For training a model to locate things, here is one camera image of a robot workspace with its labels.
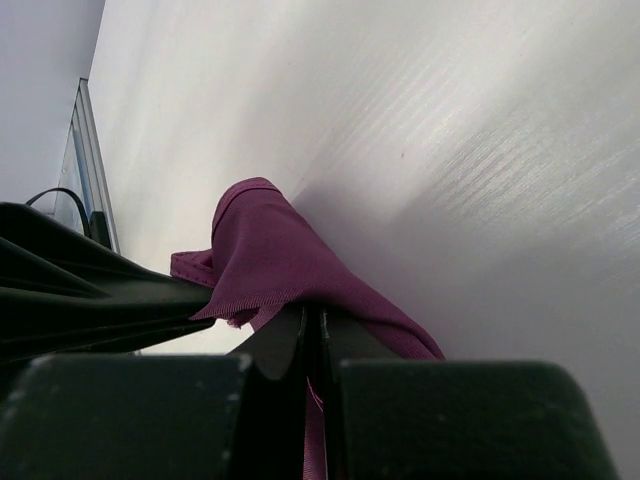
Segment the white wall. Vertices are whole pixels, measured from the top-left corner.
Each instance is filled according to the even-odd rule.
[[[24,202],[58,185],[103,8],[104,0],[0,2],[0,201]],[[54,197],[38,206],[50,210]]]
[[[640,3],[110,0],[90,90],[123,253],[279,185],[450,358],[540,358],[640,478]]]

